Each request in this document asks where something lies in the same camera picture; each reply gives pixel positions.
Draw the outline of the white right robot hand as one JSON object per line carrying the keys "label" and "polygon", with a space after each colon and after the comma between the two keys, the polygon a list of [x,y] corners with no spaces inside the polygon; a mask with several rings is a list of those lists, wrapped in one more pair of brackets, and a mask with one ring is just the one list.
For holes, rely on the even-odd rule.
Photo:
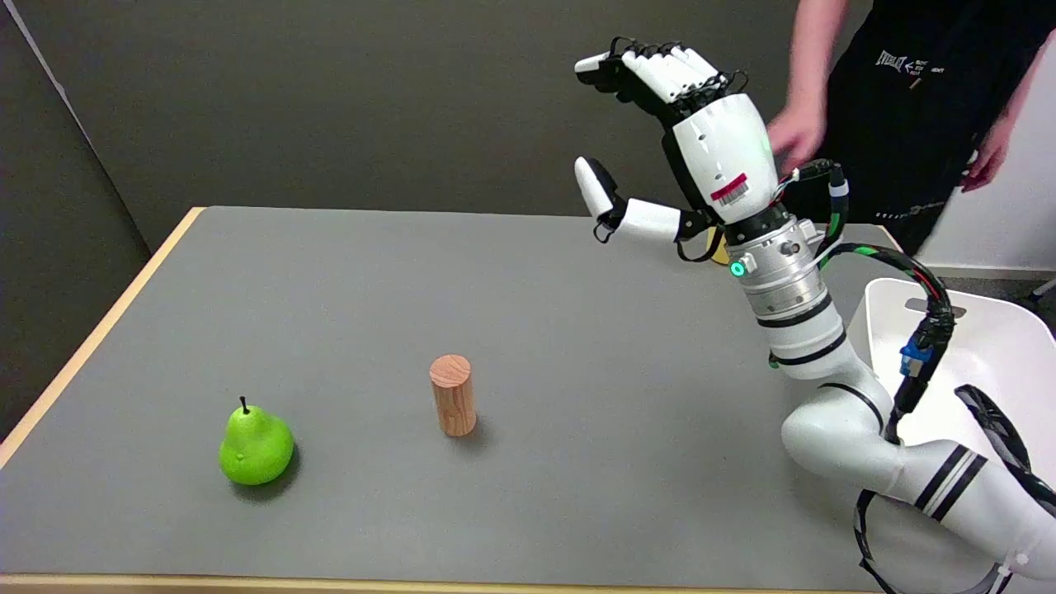
{"label": "white right robot hand", "polygon": [[615,234],[674,244],[713,230],[705,258],[723,233],[763,215],[778,193],[766,125],[735,73],[723,72],[689,47],[641,44],[618,36],[610,48],[574,64],[577,80],[634,104],[659,120],[662,150],[689,207],[624,198],[595,157],[577,157],[574,173],[601,242]]}

